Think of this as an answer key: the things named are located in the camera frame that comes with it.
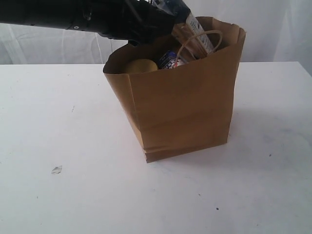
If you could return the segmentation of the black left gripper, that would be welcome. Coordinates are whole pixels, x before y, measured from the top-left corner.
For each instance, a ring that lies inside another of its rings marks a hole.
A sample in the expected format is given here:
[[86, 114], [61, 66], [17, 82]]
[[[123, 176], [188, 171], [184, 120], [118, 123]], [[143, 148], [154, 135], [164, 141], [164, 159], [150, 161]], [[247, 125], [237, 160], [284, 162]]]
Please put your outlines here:
[[175, 17], [145, 0], [72, 0], [65, 8], [69, 30], [147, 44], [171, 33]]

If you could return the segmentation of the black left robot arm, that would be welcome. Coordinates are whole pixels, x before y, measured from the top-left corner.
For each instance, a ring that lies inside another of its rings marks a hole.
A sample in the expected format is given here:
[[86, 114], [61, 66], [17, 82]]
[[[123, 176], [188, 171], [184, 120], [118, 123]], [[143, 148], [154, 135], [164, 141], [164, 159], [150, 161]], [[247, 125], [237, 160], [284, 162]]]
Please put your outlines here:
[[145, 0], [2, 0], [0, 21], [93, 32], [136, 46], [170, 34], [175, 18]]

